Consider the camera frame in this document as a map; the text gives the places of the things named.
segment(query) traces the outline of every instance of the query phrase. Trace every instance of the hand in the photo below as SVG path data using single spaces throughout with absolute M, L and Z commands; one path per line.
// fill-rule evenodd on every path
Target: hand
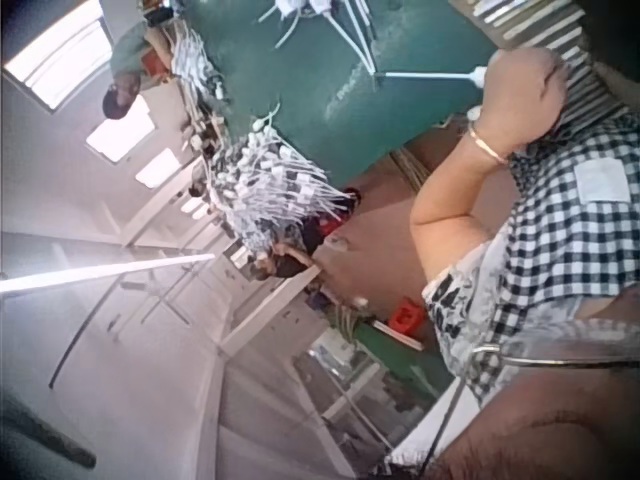
M 273 246 L 273 253 L 276 255 L 286 255 L 289 252 L 289 245 L 286 243 L 276 243 Z
M 489 62 L 476 131 L 502 158 L 547 133 L 567 98 L 567 71 L 550 50 L 498 51 Z

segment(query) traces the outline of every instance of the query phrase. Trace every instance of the floor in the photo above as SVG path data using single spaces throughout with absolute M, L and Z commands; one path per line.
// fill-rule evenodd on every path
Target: floor
M 418 144 L 420 148 L 411 151 L 433 170 L 455 142 L 446 129 L 433 129 L 415 139 L 413 146 Z M 375 313 L 387 316 L 405 296 L 420 301 L 425 286 L 409 233 L 415 194 L 388 158 L 378 161 L 352 185 L 362 192 L 363 202 L 338 231 L 348 240 L 349 251 L 341 253 L 323 246 L 315 258 L 339 294 L 367 298 Z M 509 173 L 498 172 L 487 180 L 474 213 L 495 232 L 516 198 Z

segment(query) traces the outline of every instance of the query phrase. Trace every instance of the red container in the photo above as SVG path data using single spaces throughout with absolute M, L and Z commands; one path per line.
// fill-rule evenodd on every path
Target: red container
M 417 339 L 420 327 L 426 319 L 427 311 L 425 308 L 405 297 L 391 316 L 389 327 L 398 333 Z

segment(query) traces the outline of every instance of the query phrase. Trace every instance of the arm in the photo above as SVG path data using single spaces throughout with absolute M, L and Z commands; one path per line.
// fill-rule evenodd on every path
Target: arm
M 164 66 L 171 70 L 173 54 L 171 53 L 169 39 L 167 39 L 164 32 L 158 27 L 147 28 L 144 39 L 151 44 L 151 47 L 156 51 Z
M 566 98 L 566 73 L 557 67 L 547 50 L 492 58 L 476 131 L 501 158 L 544 135 L 557 120 Z M 410 222 L 428 280 L 489 239 L 471 209 L 484 180 L 499 167 L 465 135 L 422 187 Z
M 307 268 L 315 265 L 315 262 L 313 261 L 313 259 L 309 255 L 307 255 L 306 252 L 303 252 L 302 250 L 298 250 L 297 248 L 294 248 L 291 245 L 280 243 L 278 244 L 278 248 L 274 250 L 281 255 L 291 255 L 293 258 L 295 258 L 297 261 L 299 261 L 301 264 L 303 264 Z

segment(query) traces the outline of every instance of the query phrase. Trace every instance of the patterned shirt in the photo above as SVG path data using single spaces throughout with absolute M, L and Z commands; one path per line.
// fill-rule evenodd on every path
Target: patterned shirt
M 507 223 L 424 291 L 445 362 L 456 375 L 479 344 L 575 325 L 571 319 L 584 299 L 615 297 L 640 283 L 640 115 L 625 113 L 602 90 L 604 100 L 597 101 L 593 92 L 601 86 L 588 67 L 574 69 L 569 82 L 558 126 L 510 164 L 522 198 Z M 582 191 L 589 182 L 578 178 L 581 168 L 602 161 L 622 179 L 614 182 L 605 170 L 591 183 L 598 190 L 612 181 L 609 190 L 620 198 L 594 200 Z M 516 373 L 492 353 L 472 365 L 466 381 L 481 402 Z

